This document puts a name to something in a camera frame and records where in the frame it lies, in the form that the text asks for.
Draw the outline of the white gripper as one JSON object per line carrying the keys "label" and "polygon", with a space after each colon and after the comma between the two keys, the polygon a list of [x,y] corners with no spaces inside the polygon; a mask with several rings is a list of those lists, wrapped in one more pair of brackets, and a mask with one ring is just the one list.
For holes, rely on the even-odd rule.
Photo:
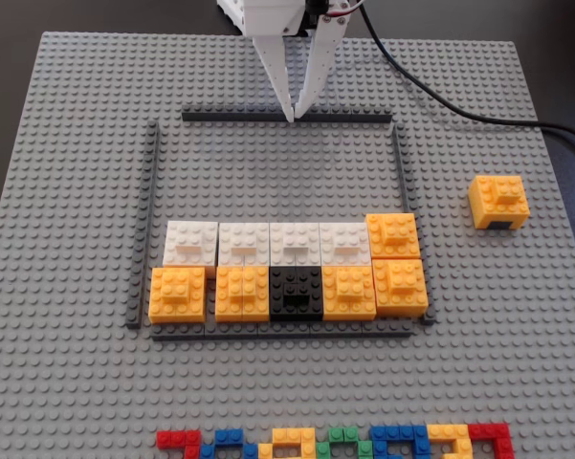
{"label": "white gripper", "polygon": [[318,98],[348,24],[346,17],[323,17],[313,36],[303,87],[294,107],[282,36],[300,36],[326,13],[326,0],[244,0],[241,32],[252,37],[276,98],[289,122],[300,119]]}

